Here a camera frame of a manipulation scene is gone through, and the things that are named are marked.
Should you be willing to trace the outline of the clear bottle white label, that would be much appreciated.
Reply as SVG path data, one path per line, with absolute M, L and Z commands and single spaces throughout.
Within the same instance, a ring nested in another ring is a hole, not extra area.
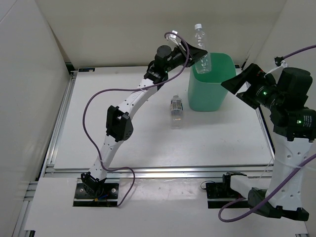
M 174 95 L 170 101 L 171 127 L 178 129 L 183 122 L 183 104 L 178 95 Z

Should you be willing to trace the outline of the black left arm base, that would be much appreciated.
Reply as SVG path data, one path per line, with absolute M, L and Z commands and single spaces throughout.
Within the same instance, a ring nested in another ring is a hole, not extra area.
M 116 207 L 119 183 L 93 178 L 90 172 L 82 173 L 76 184 L 74 207 Z

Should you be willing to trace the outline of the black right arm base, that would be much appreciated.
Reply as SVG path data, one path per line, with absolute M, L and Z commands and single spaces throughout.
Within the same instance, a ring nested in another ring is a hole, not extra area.
M 221 182 L 204 181 L 208 209 L 220 209 L 239 198 L 245 200 L 230 205 L 228 208 L 248 208 L 248 193 L 255 187 L 257 181 L 250 179 L 247 175 L 240 172 L 227 172 L 223 174 Z

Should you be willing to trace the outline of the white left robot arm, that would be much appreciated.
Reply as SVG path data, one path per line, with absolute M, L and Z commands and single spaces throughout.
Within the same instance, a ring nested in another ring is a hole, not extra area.
M 152 95 L 170 81 L 169 72 L 179 66 L 183 69 L 191 67 L 206 54 L 206 50 L 191 46 L 184 40 L 174 48 L 160 46 L 137 88 L 129 89 L 130 95 L 119 105 L 108 107 L 104 144 L 101 148 L 96 148 L 97 159 L 93 166 L 87 173 L 81 174 L 88 194 L 97 198 L 104 192 L 104 182 L 111 171 L 109 166 L 119 147 L 133 133 L 134 115 Z

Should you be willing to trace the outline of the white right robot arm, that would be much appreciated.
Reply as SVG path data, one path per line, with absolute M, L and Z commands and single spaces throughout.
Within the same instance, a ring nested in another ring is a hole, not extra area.
M 253 109 L 270 111 L 275 135 L 275 156 L 269 187 L 260 189 L 245 174 L 228 172 L 223 176 L 222 193 L 246 200 L 249 213 L 268 218 L 307 221 L 302 207 L 301 185 L 304 167 L 315 156 L 309 155 L 316 138 L 316 112 L 305 103 L 312 85 L 311 74 L 282 62 L 264 72 L 251 64 L 222 86 Z

